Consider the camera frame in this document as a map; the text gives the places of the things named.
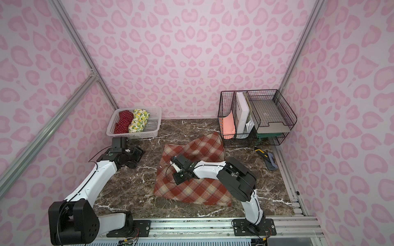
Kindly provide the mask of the red plaid skirt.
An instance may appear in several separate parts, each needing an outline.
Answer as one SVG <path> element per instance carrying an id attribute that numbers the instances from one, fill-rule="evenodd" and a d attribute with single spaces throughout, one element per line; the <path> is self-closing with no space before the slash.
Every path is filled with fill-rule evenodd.
<path id="1" fill-rule="evenodd" d="M 231 194 L 214 179 L 192 179 L 180 185 L 174 183 L 175 169 L 170 159 L 183 155 L 191 161 L 221 162 L 225 150 L 219 133 L 214 132 L 197 138 L 186 145 L 165 145 L 157 168 L 153 194 L 188 204 L 231 207 Z"/>

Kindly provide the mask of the red polka dot skirt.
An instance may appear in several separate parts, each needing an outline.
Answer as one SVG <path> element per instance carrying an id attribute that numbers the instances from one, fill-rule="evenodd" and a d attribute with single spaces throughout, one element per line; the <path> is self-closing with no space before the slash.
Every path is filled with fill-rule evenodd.
<path id="1" fill-rule="evenodd" d="M 129 133 L 129 126 L 134 119 L 132 111 L 124 110 L 119 112 L 119 120 L 115 124 L 114 134 L 125 134 Z"/>

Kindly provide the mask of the white plastic basket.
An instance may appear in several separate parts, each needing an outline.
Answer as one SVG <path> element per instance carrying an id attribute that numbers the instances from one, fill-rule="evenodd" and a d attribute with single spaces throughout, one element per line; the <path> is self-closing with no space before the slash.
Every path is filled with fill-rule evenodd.
<path id="1" fill-rule="evenodd" d="M 161 107 L 136 107 L 116 110 L 109 122 L 106 134 L 111 137 L 130 139 L 158 136 L 162 119 Z"/>

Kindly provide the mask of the lemon print skirt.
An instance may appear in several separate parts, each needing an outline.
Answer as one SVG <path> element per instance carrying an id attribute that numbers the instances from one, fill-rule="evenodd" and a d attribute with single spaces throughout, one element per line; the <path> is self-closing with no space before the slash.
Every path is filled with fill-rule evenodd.
<path id="1" fill-rule="evenodd" d="M 129 133 L 143 132 L 150 118 L 150 113 L 144 109 L 134 109 L 134 119 L 129 126 Z"/>

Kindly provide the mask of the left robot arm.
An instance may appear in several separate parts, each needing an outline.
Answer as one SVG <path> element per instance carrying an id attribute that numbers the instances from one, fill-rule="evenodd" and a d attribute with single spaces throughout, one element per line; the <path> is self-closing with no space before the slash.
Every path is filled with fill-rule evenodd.
<path id="1" fill-rule="evenodd" d="M 130 148 L 127 137 L 114 137 L 106 150 L 95 156 L 94 167 L 82 183 L 63 201 L 48 209 L 50 240 L 54 246 L 87 245 L 98 236 L 138 238 L 141 234 L 128 211 L 97 216 L 93 206 L 107 182 L 123 167 L 135 169 L 144 155 Z"/>

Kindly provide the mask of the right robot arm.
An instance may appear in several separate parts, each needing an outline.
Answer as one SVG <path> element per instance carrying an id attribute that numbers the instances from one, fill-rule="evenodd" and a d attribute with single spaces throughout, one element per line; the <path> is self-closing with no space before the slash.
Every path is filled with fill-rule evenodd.
<path id="1" fill-rule="evenodd" d="M 191 179 L 218 180 L 234 198 L 241 202 L 247 221 L 256 226 L 264 221 L 265 215 L 258 202 L 257 179 L 236 158 L 230 157 L 225 161 L 212 163 L 193 162 L 179 155 L 172 157 L 170 164 L 175 169 L 173 179 L 177 185 Z"/>

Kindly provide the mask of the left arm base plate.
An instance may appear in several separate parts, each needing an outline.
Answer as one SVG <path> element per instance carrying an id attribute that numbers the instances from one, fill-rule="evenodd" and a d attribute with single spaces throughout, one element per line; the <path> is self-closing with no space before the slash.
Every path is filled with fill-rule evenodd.
<path id="1" fill-rule="evenodd" d="M 151 220 L 134 220 L 120 229 L 110 231 L 107 238 L 135 238 L 148 237 L 151 228 Z"/>

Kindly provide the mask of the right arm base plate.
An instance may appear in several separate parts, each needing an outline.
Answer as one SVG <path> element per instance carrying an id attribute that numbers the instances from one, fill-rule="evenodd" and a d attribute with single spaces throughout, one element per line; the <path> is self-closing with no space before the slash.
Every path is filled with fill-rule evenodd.
<path id="1" fill-rule="evenodd" d="M 259 224 L 253 224 L 246 219 L 234 219 L 231 222 L 235 236 L 276 236 L 274 220 L 263 218 Z"/>

